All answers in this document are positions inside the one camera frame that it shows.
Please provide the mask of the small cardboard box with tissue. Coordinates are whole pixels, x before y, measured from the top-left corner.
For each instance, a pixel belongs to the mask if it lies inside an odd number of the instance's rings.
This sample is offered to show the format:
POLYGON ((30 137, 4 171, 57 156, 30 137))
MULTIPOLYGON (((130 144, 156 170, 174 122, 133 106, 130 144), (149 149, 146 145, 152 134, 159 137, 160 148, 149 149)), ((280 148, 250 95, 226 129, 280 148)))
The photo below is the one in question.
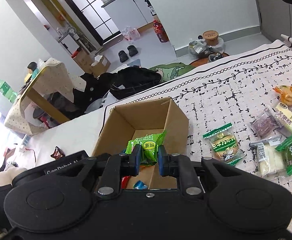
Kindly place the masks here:
POLYGON ((104 55, 97 55, 94 58, 94 62, 92 63, 90 70, 95 77, 99 77, 101 74, 107 72, 111 63, 104 55))

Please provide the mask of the green white biscuit pack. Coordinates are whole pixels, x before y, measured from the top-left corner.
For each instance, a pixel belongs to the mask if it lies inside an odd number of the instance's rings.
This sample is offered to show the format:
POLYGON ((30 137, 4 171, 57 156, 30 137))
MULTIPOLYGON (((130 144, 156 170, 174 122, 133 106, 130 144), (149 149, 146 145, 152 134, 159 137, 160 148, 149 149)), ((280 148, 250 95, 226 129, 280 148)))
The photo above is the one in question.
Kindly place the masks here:
POLYGON ((239 146, 239 142, 232 131, 233 124, 231 122, 215 128, 202 137, 209 140, 214 156, 231 166, 235 166, 246 157, 243 150, 239 146))

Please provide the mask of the white barcode cake pack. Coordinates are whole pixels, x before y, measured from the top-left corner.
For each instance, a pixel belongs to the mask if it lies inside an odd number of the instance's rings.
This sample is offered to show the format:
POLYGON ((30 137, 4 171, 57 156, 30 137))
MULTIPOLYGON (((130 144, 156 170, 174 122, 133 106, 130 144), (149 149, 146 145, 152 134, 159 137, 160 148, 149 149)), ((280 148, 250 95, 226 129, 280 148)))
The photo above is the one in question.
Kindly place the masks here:
POLYGON ((279 135, 249 143, 249 147, 256 151, 258 173, 262 178, 275 178, 285 171, 282 155, 275 150, 281 140, 282 136, 279 135))

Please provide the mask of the white black patterned cloth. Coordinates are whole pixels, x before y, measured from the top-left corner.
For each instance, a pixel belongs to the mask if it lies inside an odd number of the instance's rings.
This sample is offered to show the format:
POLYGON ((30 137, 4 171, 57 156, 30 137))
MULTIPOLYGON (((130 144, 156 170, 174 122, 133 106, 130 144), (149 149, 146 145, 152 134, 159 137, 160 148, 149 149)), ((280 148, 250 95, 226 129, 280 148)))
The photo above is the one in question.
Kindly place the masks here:
POLYGON ((257 135, 250 126, 266 107, 277 104, 274 87, 292 86, 292 38, 264 44, 254 50, 197 67, 187 74, 144 92, 120 100, 135 102, 170 97, 189 120, 186 154, 192 160, 212 155, 203 135, 219 126, 232 124, 245 157, 237 167, 258 175, 257 157, 249 142, 257 135))

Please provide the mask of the doll figure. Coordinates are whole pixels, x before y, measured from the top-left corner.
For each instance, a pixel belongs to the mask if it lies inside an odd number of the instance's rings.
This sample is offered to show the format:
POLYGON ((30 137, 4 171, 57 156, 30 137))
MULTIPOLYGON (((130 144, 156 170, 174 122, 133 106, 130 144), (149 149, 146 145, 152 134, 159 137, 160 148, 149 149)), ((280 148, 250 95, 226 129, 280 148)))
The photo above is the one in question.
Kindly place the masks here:
POLYGON ((38 65, 36 62, 30 62, 27 66, 27 70, 28 70, 28 74, 24 79, 25 83, 28 83, 31 80, 33 80, 39 73, 38 65))

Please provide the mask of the clear plastic bag of items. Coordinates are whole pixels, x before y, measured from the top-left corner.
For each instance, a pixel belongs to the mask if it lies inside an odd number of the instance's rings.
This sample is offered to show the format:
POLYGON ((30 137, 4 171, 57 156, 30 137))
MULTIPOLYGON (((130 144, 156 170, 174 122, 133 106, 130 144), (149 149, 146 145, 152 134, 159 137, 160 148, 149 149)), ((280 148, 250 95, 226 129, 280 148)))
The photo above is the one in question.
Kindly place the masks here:
POLYGON ((188 44, 188 52, 194 56, 204 55, 207 48, 207 42, 204 39, 191 40, 188 44))

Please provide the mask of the bright green candy packet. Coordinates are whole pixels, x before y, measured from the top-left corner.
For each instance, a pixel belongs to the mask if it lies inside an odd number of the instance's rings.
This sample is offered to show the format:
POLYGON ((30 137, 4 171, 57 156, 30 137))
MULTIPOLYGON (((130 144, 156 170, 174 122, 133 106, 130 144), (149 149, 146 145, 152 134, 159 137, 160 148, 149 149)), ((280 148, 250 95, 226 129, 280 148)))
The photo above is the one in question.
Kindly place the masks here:
POLYGON ((162 133, 150 134, 145 137, 135 138, 127 143, 125 150, 126 154, 131 154, 136 145, 141 146, 141 161, 142 166, 153 166, 158 161, 158 148, 163 145, 167 131, 162 133))

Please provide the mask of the blueberry cream cake pack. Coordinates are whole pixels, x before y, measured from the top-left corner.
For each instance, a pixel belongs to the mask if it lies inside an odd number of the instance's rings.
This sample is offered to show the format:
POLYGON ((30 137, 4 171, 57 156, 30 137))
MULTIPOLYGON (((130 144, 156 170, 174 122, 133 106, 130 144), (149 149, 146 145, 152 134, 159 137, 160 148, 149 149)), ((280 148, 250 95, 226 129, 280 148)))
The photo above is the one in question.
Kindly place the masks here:
POLYGON ((275 118, 280 123, 280 132, 285 136, 289 137, 292 135, 292 111, 287 105, 279 102, 275 110, 275 118))

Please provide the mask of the purple snack packet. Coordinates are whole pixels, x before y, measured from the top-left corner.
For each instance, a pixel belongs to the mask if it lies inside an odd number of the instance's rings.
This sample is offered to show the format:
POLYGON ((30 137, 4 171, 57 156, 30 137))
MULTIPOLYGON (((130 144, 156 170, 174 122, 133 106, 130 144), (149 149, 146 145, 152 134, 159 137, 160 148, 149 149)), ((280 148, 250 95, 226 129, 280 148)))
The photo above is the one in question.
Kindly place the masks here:
POLYGON ((271 107, 266 107, 254 121, 250 122, 250 126, 259 138, 266 138, 269 133, 282 127, 271 107))

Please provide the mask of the green dinosaur rug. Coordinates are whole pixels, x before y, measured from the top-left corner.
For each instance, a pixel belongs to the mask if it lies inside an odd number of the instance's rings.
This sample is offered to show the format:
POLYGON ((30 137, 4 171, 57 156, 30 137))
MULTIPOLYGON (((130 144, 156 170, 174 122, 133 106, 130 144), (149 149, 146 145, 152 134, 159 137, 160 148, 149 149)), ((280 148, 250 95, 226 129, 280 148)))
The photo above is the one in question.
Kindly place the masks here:
POLYGON ((170 81, 172 79, 178 78, 181 75, 184 75, 195 67, 189 64, 184 64, 182 62, 175 62, 170 64, 161 64, 150 68, 150 70, 157 72, 161 75, 160 83, 170 81))

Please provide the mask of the red candy packet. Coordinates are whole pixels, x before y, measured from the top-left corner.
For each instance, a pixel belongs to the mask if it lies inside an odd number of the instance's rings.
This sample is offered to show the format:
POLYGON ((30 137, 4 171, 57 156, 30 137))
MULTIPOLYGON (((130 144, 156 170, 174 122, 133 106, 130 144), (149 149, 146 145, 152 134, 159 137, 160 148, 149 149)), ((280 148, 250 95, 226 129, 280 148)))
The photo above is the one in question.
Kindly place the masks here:
POLYGON ((121 179, 121 189, 128 189, 129 188, 129 181, 131 176, 124 176, 121 179))

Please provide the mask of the brown hair claw clip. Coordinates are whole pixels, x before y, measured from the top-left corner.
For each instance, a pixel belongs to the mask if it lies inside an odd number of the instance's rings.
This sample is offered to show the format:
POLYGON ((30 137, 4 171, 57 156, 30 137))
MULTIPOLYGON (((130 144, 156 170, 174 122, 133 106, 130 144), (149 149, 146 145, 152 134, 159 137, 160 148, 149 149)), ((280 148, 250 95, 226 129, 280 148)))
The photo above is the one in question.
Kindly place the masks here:
POLYGON ((55 160, 58 160, 58 159, 65 157, 65 156, 66 155, 64 154, 64 152, 58 146, 55 147, 53 154, 50 155, 50 157, 55 159, 55 160))

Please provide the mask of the blue candy packet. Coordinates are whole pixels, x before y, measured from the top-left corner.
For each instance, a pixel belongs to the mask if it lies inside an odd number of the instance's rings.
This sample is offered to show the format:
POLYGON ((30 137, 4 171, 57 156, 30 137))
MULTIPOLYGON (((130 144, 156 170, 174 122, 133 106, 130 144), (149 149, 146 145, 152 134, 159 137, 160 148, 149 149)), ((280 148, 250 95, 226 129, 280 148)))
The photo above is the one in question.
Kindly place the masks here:
POLYGON ((136 190, 147 190, 148 189, 148 185, 146 185, 144 182, 142 182, 141 180, 137 181, 134 186, 133 189, 136 190))

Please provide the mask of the cream dotted tablecloth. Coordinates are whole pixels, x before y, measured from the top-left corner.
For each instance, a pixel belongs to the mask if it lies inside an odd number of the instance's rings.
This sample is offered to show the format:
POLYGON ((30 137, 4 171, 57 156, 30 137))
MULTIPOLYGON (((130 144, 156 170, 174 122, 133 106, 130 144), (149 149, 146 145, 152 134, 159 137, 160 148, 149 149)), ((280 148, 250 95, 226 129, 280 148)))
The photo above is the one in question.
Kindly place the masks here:
POLYGON ((69 118, 49 103, 45 96, 58 92, 73 102, 73 90, 77 89, 83 92, 85 88, 86 81, 84 79, 71 75, 64 63, 51 57, 42 65, 38 75, 13 103, 5 118, 4 125, 15 132, 27 135, 35 135, 45 131, 45 128, 35 126, 25 118, 25 109, 32 102, 59 123, 65 123, 69 121, 69 118))

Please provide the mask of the wooden table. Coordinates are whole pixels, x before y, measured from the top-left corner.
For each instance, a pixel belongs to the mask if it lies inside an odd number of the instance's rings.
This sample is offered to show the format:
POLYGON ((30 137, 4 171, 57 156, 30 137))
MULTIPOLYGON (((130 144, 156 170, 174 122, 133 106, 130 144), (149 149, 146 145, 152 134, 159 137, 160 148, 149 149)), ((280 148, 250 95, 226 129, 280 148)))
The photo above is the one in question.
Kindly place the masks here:
POLYGON ((18 103, 33 102, 58 123, 63 124, 70 119, 44 97, 59 92, 69 101, 73 101, 73 88, 73 83, 63 63, 47 64, 26 87, 18 103))

